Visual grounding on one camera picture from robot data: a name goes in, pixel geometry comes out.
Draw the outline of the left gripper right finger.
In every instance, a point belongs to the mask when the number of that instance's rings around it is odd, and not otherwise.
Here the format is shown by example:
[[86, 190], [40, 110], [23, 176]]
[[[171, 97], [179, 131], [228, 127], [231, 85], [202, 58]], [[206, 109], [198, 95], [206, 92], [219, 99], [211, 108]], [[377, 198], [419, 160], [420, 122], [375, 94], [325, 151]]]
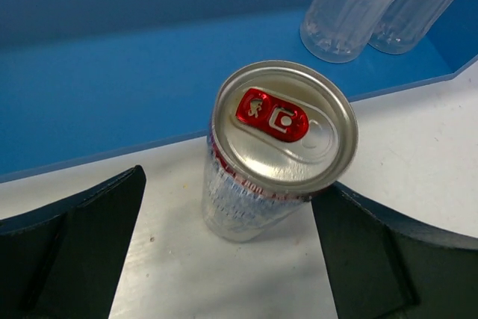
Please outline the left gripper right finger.
[[339, 318], [476, 318], [477, 239], [338, 182], [311, 201]]

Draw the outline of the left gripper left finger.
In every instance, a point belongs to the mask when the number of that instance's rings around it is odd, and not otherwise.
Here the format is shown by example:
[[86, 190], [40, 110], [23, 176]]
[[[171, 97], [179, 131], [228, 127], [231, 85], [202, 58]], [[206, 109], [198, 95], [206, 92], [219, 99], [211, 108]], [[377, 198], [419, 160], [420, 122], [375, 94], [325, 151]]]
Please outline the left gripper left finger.
[[145, 186], [137, 165], [1, 220], [1, 317], [108, 318]]

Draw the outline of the Red Bull can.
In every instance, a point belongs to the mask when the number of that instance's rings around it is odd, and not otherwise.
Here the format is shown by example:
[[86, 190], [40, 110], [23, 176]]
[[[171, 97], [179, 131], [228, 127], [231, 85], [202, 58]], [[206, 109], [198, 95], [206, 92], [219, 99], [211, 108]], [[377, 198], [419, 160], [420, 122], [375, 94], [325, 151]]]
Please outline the Red Bull can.
[[221, 86], [207, 135], [202, 216], [217, 236], [247, 242], [315, 198], [350, 166], [355, 113], [326, 77], [261, 61]]

